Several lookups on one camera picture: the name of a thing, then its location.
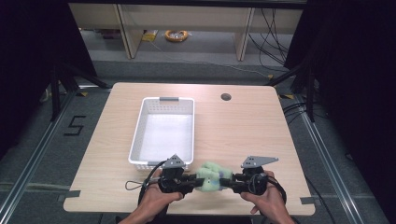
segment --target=human hand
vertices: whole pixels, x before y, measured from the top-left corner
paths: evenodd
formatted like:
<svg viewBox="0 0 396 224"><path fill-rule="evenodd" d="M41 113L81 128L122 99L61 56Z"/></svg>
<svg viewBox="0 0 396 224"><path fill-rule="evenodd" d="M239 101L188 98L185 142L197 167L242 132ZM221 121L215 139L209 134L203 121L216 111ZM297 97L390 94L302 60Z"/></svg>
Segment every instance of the human hand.
<svg viewBox="0 0 396 224"><path fill-rule="evenodd" d="M267 175L275 177L271 171L264 171ZM254 195L242 192L241 198L254 203L250 213L256 214L259 210L275 224L293 223L279 190L271 183L267 183L267 190L263 195Z"/></svg>
<svg viewBox="0 0 396 224"><path fill-rule="evenodd" d="M161 170L157 170L152 177L160 176ZM166 205L183 198L180 192L162 193L158 184L147 186L142 201L137 208L120 224L144 224L152 221Z"/></svg>

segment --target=basket handle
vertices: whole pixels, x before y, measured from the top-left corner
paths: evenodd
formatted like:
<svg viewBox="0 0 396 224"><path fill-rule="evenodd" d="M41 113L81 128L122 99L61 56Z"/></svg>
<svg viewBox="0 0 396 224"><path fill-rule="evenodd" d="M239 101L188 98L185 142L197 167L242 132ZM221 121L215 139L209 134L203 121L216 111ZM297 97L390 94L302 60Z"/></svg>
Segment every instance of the basket handle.
<svg viewBox="0 0 396 224"><path fill-rule="evenodd" d="M156 166L160 163L160 161L148 161L148 166Z"/></svg>
<svg viewBox="0 0 396 224"><path fill-rule="evenodd" d="M160 101L178 101L178 97L160 97Z"/></svg>

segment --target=wire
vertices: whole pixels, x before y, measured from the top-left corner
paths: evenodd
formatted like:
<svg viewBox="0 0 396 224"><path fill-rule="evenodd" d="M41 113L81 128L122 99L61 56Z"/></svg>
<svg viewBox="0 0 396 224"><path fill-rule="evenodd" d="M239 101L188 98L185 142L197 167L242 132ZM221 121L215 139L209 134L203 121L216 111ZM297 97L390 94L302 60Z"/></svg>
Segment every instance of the wire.
<svg viewBox="0 0 396 224"><path fill-rule="evenodd" d="M283 65L283 61L281 61L280 59L278 59L274 54L270 53L269 51L267 51L266 49L263 48L265 41L262 42L261 45L259 45L251 36L251 34L248 34L248 36L250 37L251 41L253 42L253 44L256 46L257 49L259 49L259 53L265 53L268 57L270 57L271 59L273 59L274 61L276 61L277 63L280 63Z"/></svg>
<svg viewBox="0 0 396 224"><path fill-rule="evenodd" d="M332 213L330 212L329 207L328 207L327 204L324 202L324 200L323 200L322 196L320 195L319 191L317 190L317 188L315 188L315 186L314 186L314 184L311 182L311 180L310 180L306 175L304 175L304 176L305 176L305 179L306 179L306 181L308 182L308 184L312 187L312 189L313 189L314 192L318 195L320 201L323 203L324 207L326 208L326 211L327 211L327 213L329 214L329 217L330 217L330 219L332 220L332 223L335 224L335 219L334 219L334 217L332 216Z"/></svg>
<svg viewBox="0 0 396 224"><path fill-rule="evenodd" d="M146 180L143 182L142 184L142 189L140 190L139 193L139 199L137 201L137 204L140 204L140 202L143 199L143 195L146 192L146 188L148 186L149 180L151 179L152 175L154 174L154 172L160 167L162 166L164 163L166 163L166 161L161 161L160 163L158 163L156 166L154 166L154 168L151 170L151 172L148 174L148 177L146 178Z"/></svg>
<svg viewBox="0 0 396 224"><path fill-rule="evenodd" d="M297 119L300 115L302 115L302 114L305 113L305 112L306 112L306 110L305 110L305 111L299 111L299 112L298 112L298 115L296 115L294 118L292 118L292 119L288 122L288 125L291 124L295 119Z"/></svg>
<svg viewBox="0 0 396 224"><path fill-rule="evenodd" d="M306 105L306 103L296 103L296 104L293 104L293 105L288 105L285 108L283 108L283 113L286 114L289 111L291 111L292 109L298 108L298 107L300 107L302 105Z"/></svg>
<svg viewBox="0 0 396 224"><path fill-rule="evenodd" d="M162 49L160 49L158 46L156 46L152 41L149 41L149 43L150 43L152 46L154 46L154 48L156 48L156 49L160 50L161 52L165 53ZM228 64L219 64L219 63L210 63L210 62L190 61L190 60L185 60L185 59L181 59L181 58L169 57L169 56L166 55L166 54L164 54L164 56L165 56L166 58L171 59L171 60L179 60L179 61L186 62L186 63L203 63L203 64L214 64L214 65L223 66L223 67L230 67L230 68L232 68L232 69L235 69L235 70L238 70L238 71L241 71L241 72L256 73L256 74L259 74L259 75L261 75L261 76L266 77L266 78L269 79L269 77L268 77L267 75L265 75L265 74L263 74L263 73L260 73L260 72L258 72L258 71L241 69L241 68L237 68L237 67L234 67L234 66L228 65Z"/></svg>
<svg viewBox="0 0 396 224"><path fill-rule="evenodd" d="M256 192L256 177L258 176L259 174L255 174L255 175L253 175L251 178L250 178L250 183L248 184L248 190L250 191L250 193L252 193L252 194L256 194L257 192Z"/></svg>
<svg viewBox="0 0 396 224"><path fill-rule="evenodd" d="M268 175L267 179L268 183L273 184L277 190L279 190L280 194L282 195L283 202L286 204L286 201L288 200L288 196L286 195L286 191L280 186L279 182L273 177Z"/></svg>
<svg viewBox="0 0 396 224"><path fill-rule="evenodd" d="M270 67L265 66L265 65L262 63L262 51L261 51L261 50L259 51L259 62L260 62L260 64L262 65L263 68L270 69L270 70L277 71L277 72L287 72L287 71L278 70L278 69L274 69L274 68L270 68Z"/></svg>
<svg viewBox="0 0 396 224"><path fill-rule="evenodd" d="M296 112L293 112L293 113L289 113L288 115L285 115L285 118L287 118L287 117L290 117L291 115L295 115L295 114L302 114L302 113L304 113L304 112L306 112L306 110L305 111L296 111Z"/></svg>
<svg viewBox="0 0 396 224"><path fill-rule="evenodd" d="M270 23L268 22L268 20L267 20L265 14L264 14L263 8L262 8L262 16L264 17L265 23L267 24L267 27L268 27L268 34L267 34L267 37L268 37L269 34L271 34L272 38L275 40L275 42L276 42L276 44L277 44L277 47L275 47L275 46L273 46L272 44L270 44L270 43L267 41L267 37L264 38L264 43L267 42L267 43L268 43L270 46L272 46L273 48L278 49L278 50L279 50L279 54L281 55L281 57L282 57L282 59L283 59L283 62L285 62L286 56L285 56L284 52L286 52L288 49L287 49L285 46L283 46L283 45L279 42L279 39L277 38L276 22L275 22L276 9L273 8L273 9L272 9L272 13L273 13L273 15L272 15L272 21L271 21L271 25L270 25Z"/></svg>
<svg viewBox="0 0 396 224"><path fill-rule="evenodd" d="M139 184L140 186L137 186L137 187L134 187L134 188L129 189L129 188L128 188L128 183ZM125 182L125 189L126 189L126 190L138 189L138 188L141 188L141 187L142 187L142 184L143 184L142 182L137 182L137 181L133 181L133 180L128 180L127 182Z"/></svg>

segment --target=green cloth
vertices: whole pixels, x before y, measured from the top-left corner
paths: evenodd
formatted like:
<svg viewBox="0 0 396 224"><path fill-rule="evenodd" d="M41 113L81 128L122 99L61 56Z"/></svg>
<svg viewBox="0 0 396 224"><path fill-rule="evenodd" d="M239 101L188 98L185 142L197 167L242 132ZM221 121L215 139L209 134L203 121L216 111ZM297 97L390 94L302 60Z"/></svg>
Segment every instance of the green cloth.
<svg viewBox="0 0 396 224"><path fill-rule="evenodd" d="M231 179L233 171L223 168L218 164L207 161L196 172L197 178L204 178L204 184L196 189L202 192L222 190L219 180L221 178Z"/></svg>

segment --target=yellow object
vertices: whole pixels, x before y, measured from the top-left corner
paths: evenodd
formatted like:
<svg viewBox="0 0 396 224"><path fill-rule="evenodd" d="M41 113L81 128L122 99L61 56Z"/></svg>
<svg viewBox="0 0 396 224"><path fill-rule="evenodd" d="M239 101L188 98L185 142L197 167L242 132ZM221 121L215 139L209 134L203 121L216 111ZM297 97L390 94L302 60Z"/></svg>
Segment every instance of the yellow object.
<svg viewBox="0 0 396 224"><path fill-rule="evenodd" d="M293 94L279 94L277 96L279 99L294 99L294 95Z"/></svg>
<svg viewBox="0 0 396 224"><path fill-rule="evenodd" d="M165 32L165 38L171 42L182 42L189 36L187 31L172 31Z"/></svg>
<svg viewBox="0 0 396 224"><path fill-rule="evenodd" d="M155 36L157 36L158 30L147 30L143 36L142 36L142 40L143 41L154 41L155 40Z"/></svg>
<svg viewBox="0 0 396 224"><path fill-rule="evenodd" d="M78 96L87 96L88 92L87 91L82 91L78 94Z"/></svg>

